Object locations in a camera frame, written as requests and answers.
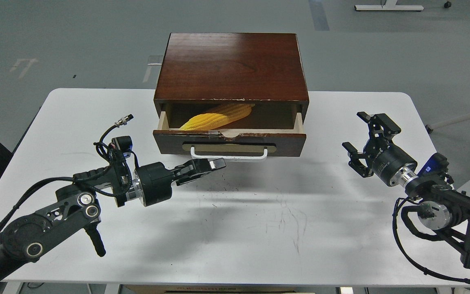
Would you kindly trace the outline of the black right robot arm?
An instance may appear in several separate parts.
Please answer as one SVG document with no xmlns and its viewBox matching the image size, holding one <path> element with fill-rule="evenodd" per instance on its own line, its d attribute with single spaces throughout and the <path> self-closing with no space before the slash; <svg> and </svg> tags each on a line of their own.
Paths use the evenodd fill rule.
<svg viewBox="0 0 470 294">
<path fill-rule="evenodd" d="M 470 278 L 442 275 L 418 264 L 399 239 L 398 217 L 413 236 L 449 244 L 459 252 L 463 267 L 470 270 L 470 197 L 453 188 L 447 158 L 435 153 L 416 172 L 416 160 L 393 142 L 401 128 L 389 116 L 363 111 L 357 115 L 367 124 L 369 139 L 362 152 L 349 142 L 342 144 L 349 156 L 348 165 L 363 178 L 377 175 L 386 186 L 403 187 L 406 197 L 397 199 L 392 214 L 393 236 L 401 253 L 425 275 L 470 283 Z"/>
</svg>

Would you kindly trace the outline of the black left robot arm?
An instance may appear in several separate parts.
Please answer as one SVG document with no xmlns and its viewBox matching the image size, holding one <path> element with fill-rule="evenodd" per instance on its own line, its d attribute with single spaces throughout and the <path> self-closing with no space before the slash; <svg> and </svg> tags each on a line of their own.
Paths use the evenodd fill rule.
<svg viewBox="0 0 470 294">
<path fill-rule="evenodd" d="M 106 255 L 97 229 L 102 212 L 98 195 L 112 197 L 118 207 L 136 199 L 147 207 L 170 199 L 173 183 L 180 186 L 226 167 L 223 158 L 191 159 L 173 169 L 166 169 L 161 162 L 139 166 L 135 159 L 135 170 L 131 171 L 127 164 L 127 158 L 133 155 L 131 137 L 118 136 L 109 144 L 104 143 L 112 130 L 131 119 L 133 115 L 121 118 L 94 143 L 97 154 L 106 160 L 106 167 L 35 183 L 0 221 L 0 281 L 25 264 L 37 262 L 80 229 L 89 236 L 97 255 Z M 27 199 L 52 182 L 69 182 L 56 190 L 56 203 L 11 220 Z"/>
</svg>

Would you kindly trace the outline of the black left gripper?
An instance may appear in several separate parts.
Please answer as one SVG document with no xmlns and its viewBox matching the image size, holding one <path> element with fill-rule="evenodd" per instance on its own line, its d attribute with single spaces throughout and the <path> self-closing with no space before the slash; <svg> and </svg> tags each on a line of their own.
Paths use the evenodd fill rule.
<svg viewBox="0 0 470 294">
<path fill-rule="evenodd" d="M 223 158 L 191 159 L 172 171 L 166 169 L 162 162 L 137 167 L 136 176 L 142 188 L 141 202 L 147 207 L 166 201 L 172 197 L 172 182 L 181 186 L 225 167 Z"/>
</svg>

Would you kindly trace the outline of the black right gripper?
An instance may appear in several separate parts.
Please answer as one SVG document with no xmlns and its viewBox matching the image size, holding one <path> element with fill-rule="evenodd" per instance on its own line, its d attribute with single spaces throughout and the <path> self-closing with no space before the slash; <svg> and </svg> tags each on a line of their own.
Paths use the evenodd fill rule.
<svg viewBox="0 0 470 294">
<path fill-rule="evenodd" d="M 385 113 L 368 115 L 360 111 L 357 115 L 368 125 L 369 140 L 363 153 L 350 142 L 342 143 L 350 158 L 348 165 L 362 178 L 376 174 L 387 186 L 396 186 L 398 183 L 393 177 L 400 169 L 408 166 L 414 171 L 417 167 L 416 160 L 393 144 L 393 138 L 401 133 L 401 128 Z"/>
</svg>

